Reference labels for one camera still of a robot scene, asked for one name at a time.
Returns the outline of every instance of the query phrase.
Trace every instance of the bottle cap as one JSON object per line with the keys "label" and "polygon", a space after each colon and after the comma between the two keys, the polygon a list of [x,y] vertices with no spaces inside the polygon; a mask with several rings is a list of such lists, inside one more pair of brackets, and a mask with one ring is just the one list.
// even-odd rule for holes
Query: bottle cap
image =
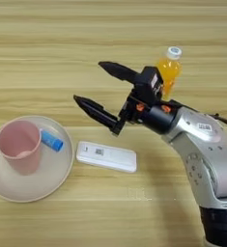
{"label": "bottle cap", "polygon": [[56,139],[52,148],[56,151],[59,151],[63,147],[63,141],[60,139]]}
{"label": "bottle cap", "polygon": [[166,56],[171,60],[179,60],[182,56],[182,50],[176,46],[170,46],[167,50]]}

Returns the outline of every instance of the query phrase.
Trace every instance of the pink cup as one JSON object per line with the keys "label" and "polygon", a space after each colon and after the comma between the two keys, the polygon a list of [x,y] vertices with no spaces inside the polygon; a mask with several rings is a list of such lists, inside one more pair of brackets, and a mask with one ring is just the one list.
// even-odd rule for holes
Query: pink cup
{"label": "pink cup", "polygon": [[0,151],[20,174],[33,174],[40,164],[41,134],[28,121],[13,121],[0,130]]}

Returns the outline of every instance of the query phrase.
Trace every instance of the wood grain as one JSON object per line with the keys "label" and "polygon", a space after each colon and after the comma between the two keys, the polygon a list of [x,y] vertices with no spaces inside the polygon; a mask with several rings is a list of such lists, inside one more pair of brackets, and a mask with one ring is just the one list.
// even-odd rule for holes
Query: wood grain
{"label": "wood grain", "polygon": [[0,125],[48,116],[71,138],[135,150],[128,175],[74,162],[48,198],[0,199],[0,247],[197,247],[203,236],[184,167],[142,126],[110,135],[75,105],[91,97],[117,114],[130,90],[100,60],[141,70],[167,46],[183,48],[173,97],[227,117],[227,0],[0,0]]}

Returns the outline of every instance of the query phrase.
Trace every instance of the white device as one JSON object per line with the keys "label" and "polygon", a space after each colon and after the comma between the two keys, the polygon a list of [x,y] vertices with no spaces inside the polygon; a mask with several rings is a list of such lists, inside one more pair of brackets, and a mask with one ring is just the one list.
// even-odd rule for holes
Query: white device
{"label": "white device", "polygon": [[136,152],[100,145],[79,142],[76,158],[83,163],[134,173],[137,168]]}

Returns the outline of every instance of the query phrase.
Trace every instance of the white plate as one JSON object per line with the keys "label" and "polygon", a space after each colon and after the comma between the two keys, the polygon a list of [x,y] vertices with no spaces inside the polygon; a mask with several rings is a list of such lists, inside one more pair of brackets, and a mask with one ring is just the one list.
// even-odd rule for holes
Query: white plate
{"label": "white plate", "polygon": [[73,147],[67,131],[55,121],[41,116],[18,118],[34,123],[64,142],[59,152],[42,144],[42,158],[36,173],[22,176],[0,153],[0,197],[17,203],[39,200],[54,192],[67,178],[73,161]]}

